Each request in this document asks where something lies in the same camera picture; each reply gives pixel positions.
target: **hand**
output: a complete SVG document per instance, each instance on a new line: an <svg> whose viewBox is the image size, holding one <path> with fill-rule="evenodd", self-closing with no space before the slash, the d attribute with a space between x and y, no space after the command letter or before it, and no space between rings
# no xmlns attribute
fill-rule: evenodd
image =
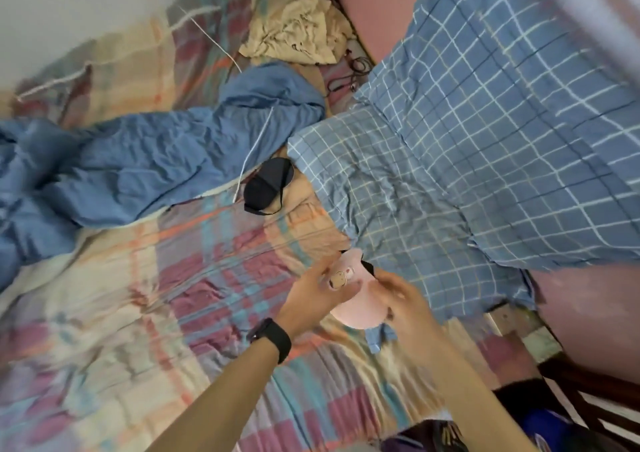
<svg viewBox="0 0 640 452"><path fill-rule="evenodd" d="M340 254L320 259L293 284L275 319L292 341L313 329L336 305L347 302L358 293L359 287L354 284L339 290L320 285L320 279L338 258Z"/></svg>
<svg viewBox="0 0 640 452"><path fill-rule="evenodd" d="M375 275L381 285L370 288L390 310L385 322L396 331L398 342L409 358L428 366L432 344L445 338L429 304L420 290L399 275L379 268L375 269Z"/></svg>

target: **watch face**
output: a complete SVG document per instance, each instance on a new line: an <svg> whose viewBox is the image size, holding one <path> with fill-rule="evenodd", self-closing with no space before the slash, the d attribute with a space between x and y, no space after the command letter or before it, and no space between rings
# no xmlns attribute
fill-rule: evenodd
<svg viewBox="0 0 640 452"><path fill-rule="evenodd" d="M253 329L251 329L251 331L249 331L249 334L247 334L247 340L250 343L252 343L256 339L261 337L262 333L265 330L265 328L269 325L269 321L270 321L270 319L267 318L267 319L263 319L260 322L258 322L258 324Z"/></svg>

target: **person's right hand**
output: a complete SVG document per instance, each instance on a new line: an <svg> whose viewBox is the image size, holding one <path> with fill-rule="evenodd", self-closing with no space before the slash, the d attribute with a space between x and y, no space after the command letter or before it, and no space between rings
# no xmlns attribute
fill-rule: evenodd
<svg viewBox="0 0 640 452"><path fill-rule="evenodd" d="M428 365L432 344L444 339L444 331L433 317L429 304L420 290L399 275L379 268L374 272L381 286L371 286L371 291L390 309L385 322L396 331L398 342L409 358Z"/></svg>

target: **person's right arm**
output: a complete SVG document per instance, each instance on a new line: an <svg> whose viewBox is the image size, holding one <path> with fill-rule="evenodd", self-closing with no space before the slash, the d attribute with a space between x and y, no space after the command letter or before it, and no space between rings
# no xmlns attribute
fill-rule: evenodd
<svg viewBox="0 0 640 452"><path fill-rule="evenodd" d="M518 424L453 346L420 291L402 277L376 269L374 288L389 306L388 324L409 358L430 370L470 452L536 452Z"/></svg>

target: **blue blanket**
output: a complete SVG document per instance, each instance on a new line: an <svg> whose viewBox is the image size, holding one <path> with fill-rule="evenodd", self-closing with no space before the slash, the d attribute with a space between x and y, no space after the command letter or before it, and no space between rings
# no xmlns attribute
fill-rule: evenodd
<svg viewBox="0 0 640 452"><path fill-rule="evenodd" d="M418 0L360 103L289 142L338 228L441 321L532 303L523 269L640 261L637 92L570 34L536 0Z"/></svg>
<svg viewBox="0 0 640 452"><path fill-rule="evenodd" d="M265 123L247 168L323 117L313 86L268 63L224 85L215 109L126 115L74 132L44 119L0 122L0 290L21 265L73 251L79 227L125 225L237 178Z"/></svg>

